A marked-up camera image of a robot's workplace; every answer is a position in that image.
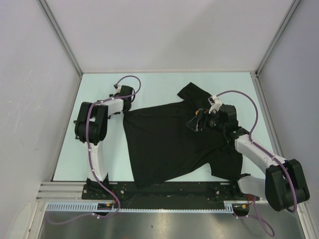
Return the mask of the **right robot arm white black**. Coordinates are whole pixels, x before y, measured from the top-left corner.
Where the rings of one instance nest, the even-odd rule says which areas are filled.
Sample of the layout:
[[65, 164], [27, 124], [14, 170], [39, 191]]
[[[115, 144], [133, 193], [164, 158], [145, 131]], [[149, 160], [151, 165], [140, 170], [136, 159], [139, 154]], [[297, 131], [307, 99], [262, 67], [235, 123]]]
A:
[[241, 200], [252, 194], [266, 199], [277, 212], [309, 200], [302, 165], [296, 159], [287, 160], [250, 140], [249, 132], [238, 124], [234, 106], [222, 105], [218, 111], [212, 112], [199, 109], [186, 126], [193, 131], [215, 129], [223, 133], [231, 148], [247, 157], [265, 174], [265, 179], [250, 174], [241, 175], [237, 183], [230, 187], [230, 195], [234, 199]]

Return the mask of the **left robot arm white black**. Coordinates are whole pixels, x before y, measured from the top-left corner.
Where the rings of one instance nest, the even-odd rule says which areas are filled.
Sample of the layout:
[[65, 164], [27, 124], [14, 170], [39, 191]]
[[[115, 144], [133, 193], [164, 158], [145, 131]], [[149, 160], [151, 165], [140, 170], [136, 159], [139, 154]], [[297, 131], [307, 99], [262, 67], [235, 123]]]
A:
[[106, 101], [83, 102], [75, 123], [75, 138], [86, 146], [90, 171], [83, 188], [83, 196], [94, 194], [105, 199], [110, 193], [108, 172], [103, 159], [103, 140], [107, 134], [108, 119], [112, 115], [127, 112], [135, 99], [135, 90], [130, 86], [115, 85], [115, 93]]

